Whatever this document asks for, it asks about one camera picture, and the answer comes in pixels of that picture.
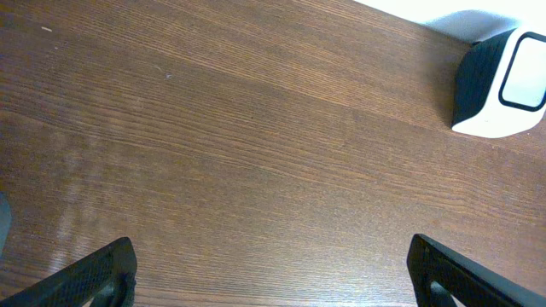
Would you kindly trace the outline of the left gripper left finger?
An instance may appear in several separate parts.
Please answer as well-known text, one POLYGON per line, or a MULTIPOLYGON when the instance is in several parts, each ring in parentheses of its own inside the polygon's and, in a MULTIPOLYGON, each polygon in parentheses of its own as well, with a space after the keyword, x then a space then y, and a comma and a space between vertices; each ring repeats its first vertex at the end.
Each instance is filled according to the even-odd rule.
POLYGON ((131 307, 137 257, 121 237, 78 262, 1 301, 2 306, 131 307))

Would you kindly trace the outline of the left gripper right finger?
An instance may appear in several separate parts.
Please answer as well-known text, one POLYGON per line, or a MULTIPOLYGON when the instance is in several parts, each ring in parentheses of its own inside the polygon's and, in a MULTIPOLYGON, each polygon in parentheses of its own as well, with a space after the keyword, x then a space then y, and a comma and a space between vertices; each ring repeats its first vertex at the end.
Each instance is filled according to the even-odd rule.
POLYGON ((406 263, 420 306, 545 305, 545 297, 423 234, 413 236, 406 263))

